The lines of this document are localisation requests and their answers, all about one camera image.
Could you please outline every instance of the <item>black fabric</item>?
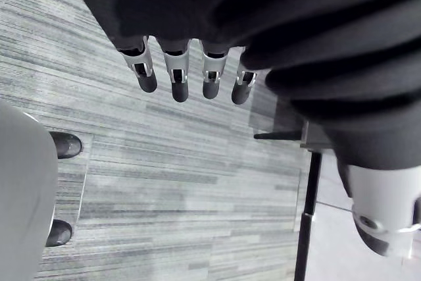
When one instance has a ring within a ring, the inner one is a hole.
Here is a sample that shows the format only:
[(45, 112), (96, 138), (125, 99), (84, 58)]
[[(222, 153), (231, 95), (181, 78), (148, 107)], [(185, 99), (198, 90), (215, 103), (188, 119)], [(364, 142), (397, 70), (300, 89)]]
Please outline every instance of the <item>black fabric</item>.
[(209, 57), (220, 59), (228, 54), (230, 49), (229, 45), (223, 43), (211, 43), (209, 41), (202, 41), (203, 52)]
[(180, 52), (179, 55), (182, 55), (187, 51), (187, 46), (189, 44), (189, 39), (179, 39), (176, 41), (168, 41), (166, 39), (157, 38), (157, 41), (164, 52), (167, 52), (167, 53)]
[(241, 62), (271, 68), (268, 87), (321, 124), (344, 163), (421, 165), (421, 0), (84, 1), (120, 49), (143, 34), (247, 44)]
[(341, 178), (345, 192), (347, 193), (348, 197), (352, 198), (353, 193), (351, 191), (351, 184), (349, 183), (349, 166), (343, 164), (340, 160), (338, 160), (337, 171), (339, 172), (339, 177)]
[(320, 167), (322, 166), (322, 154), (312, 153), (309, 170), (309, 182), (305, 205), (301, 214), (300, 233), (298, 238), (297, 261), (295, 262), (294, 281), (304, 281), (309, 256), (311, 223), (316, 208), (318, 181), (320, 179)]
[(421, 197), (419, 197), (414, 203), (414, 216), (412, 223), (421, 224)]

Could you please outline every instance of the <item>gray pants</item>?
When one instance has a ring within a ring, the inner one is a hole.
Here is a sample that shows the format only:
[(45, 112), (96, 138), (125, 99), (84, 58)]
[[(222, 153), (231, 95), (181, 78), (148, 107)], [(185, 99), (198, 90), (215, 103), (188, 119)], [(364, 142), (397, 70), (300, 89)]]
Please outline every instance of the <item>gray pants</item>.
[(0, 101), (0, 271), (31, 280), (37, 271), (57, 187), (57, 152), (48, 131)]

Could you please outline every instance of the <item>black metal leg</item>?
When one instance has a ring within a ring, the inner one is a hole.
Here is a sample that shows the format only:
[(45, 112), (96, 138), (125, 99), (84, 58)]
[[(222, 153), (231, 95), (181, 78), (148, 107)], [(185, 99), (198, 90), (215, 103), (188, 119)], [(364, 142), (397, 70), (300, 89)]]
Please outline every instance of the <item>black metal leg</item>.
[(301, 215), (294, 281), (304, 281), (305, 279), (307, 258), (309, 256), (311, 220), (314, 215), (314, 208), (316, 207), (318, 180), (320, 177), (321, 165), (322, 154), (312, 153), (309, 171), (309, 182), (307, 184), (307, 194), (305, 197), (305, 206), (303, 214)]
[(301, 139), (302, 131), (285, 131), (285, 132), (271, 132), (255, 134), (256, 140), (282, 140), (282, 141), (299, 141)]

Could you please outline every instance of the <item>floor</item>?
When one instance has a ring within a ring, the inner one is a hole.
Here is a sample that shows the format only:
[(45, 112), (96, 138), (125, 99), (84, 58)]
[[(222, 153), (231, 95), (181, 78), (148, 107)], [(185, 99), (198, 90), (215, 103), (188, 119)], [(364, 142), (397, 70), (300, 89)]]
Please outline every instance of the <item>floor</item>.
[(264, 76), (235, 106), (233, 49), (209, 101), (193, 41), (179, 104), (150, 44), (146, 94), (82, 0), (0, 0), (0, 97), (84, 143), (59, 166), (55, 217), (74, 237), (44, 251), (35, 280), (293, 280), (309, 154), (253, 139), (274, 129)]

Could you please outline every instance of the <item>black shoe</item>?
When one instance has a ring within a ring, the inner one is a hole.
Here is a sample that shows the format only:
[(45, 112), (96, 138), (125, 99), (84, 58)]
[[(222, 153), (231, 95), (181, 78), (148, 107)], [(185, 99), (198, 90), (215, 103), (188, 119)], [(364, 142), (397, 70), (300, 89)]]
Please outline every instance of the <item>black shoe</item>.
[(50, 135), (57, 149), (57, 158), (72, 158), (82, 151), (82, 142), (77, 136), (64, 132), (50, 132)]
[(73, 230), (69, 223), (63, 220), (53, 220), (46, 247), (56, 247), (66, 244), (72, 238)]

